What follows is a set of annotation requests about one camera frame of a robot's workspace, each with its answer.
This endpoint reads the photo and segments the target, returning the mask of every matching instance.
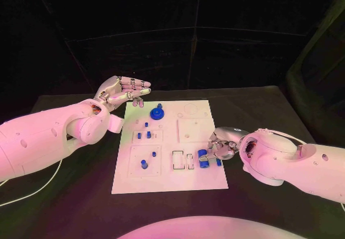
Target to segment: white cable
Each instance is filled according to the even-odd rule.
[[[7,204],[9,204],[9,203],[12,203],[12,202],[17,202],[17,201],[20,201],[21,199],[24,199],[24,198],[30,197],[31,195],[34,195],[34,194],[44,188],[44,186],[48,184],[48,182],[51,181],[51,179],[53,179],[53,177],[54,177],[54,175],[56,175],[56,173],[57,173],[57,171],[59,171],[59,166],[57,166],[57,168],[56,168],[56,171],[54,171],[54,173],[53,173],[53,175],[51,175],[48,181],[47,181],[46,184],[43,185],[43,187],[41,187],[34,193],[28,194],[27,196],[21,197],[21,198],[18,198],[18,199],[15,199],[15,200],[7,202],[7,203],[0,204],[0,207],[4,206],[4,205],[7,205]]]
[[[7,181],[8,181],[8,179],[1,182],[0,186],[1,186]]]
[[[300,139],[294,138],[292,136],[290,136],[288,134],[269,130],[272,133],[279,134],[281,136],[287,137],[287,138],[292,138],[297,142],[300,142],[301,144],[307,144],[304,141],[301,141]]]

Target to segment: robotic hand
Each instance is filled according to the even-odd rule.
[[[285,137],[301,145],[295,146]],[[242,170],[259,182],[279,186],[287,181],[303,192],[345,203],[345,149],[305,144],[272,130],[248,133],[219,127],[209,138],[207,154],[199,161],[230,159],[235,152],[239,152]]]
[[[126,100],[132,100],[132,106],[142,107],[139,96],[149,93],[149,85],[112,76],[93,99],[4,122],[0,125],[0,182],[35,172],[79,147],[95,144],[106,130],[119,133],[124,122],[109,112]]]

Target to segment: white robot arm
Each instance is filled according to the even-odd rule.
[[[148,87],[148,82],[112,76],[102,83],[93,99],[2,123],[0,182],[35,172],[67,157],[79,147],[95,144],[106,130],[119,133],[124,122],[109,112],[126,100],[142,107],[139,96],[149,93]]]
[[[300,143],[290,135],[258,129],[248,133],[236,128],[214,129],[207,143],[207,154],[199,160],[230,159],[235,152],[242,170],[262,183],[279,186],[284,181],[303,192],[345,203],[345,149]]]

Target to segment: black backdrop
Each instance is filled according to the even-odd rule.
[[[0,121],[112,75],[152,90],[278,85],[331,1],[1,2]]]

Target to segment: blue cylinder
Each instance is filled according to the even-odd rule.
[[[147,167],[148,167],[148,165],[147,165],[147,163],[145,163],[145,160],[141,160],[141,168],[142,168],[142,169],[147,169]]]
[[[149,117],[154,120],[160,120],[164,117],[164,111],[161,109],[161,104],[157,105],[157,108],[152,108],[149,112]]]
[[[220,160],[216,159],[216,166],[220,166]]]
[[[206,154],[206,150],[200,149],[197,151],[197,158]],[[207,161],[199,161],[199,167],[200,168],[207,168],[209,167],[209,162]]]

